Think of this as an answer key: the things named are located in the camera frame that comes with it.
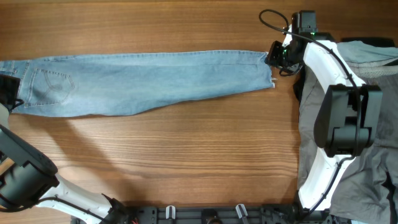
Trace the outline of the light blue denim jeans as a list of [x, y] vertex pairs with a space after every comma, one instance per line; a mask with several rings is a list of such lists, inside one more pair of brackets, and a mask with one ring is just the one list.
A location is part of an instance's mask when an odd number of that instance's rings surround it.
[[5, 60], [21, 81], [20, 114], [129, 116], [183, 101], [272, 88], [266, 53], [247, 50], [94, 54]]

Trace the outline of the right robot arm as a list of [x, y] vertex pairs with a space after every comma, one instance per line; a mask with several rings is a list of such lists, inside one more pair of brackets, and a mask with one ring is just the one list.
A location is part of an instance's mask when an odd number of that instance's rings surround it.
[[285, 39], [272, 44], [265, 63], [283, 77], [308, 67], [325, 92], [313, 128], [317, 153], [292, 208], [293, 221], [308, 223], [328, 215], [343, 173], [373, 144], [382, 91], [349, 68], [332, 36], [319, 32], [315, 11], [294, 13], [280, 31]]

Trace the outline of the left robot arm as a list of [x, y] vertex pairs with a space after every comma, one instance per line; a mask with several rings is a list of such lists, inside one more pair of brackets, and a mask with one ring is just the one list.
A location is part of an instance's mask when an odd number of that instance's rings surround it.
[[1, 75], [1, 211], [52, 208], [72, 223], [130, 223], [121, 202], [67, 181], [45, 154], [10, 131], [9, 115], [23, 104], [19, 85], [18, 78]]

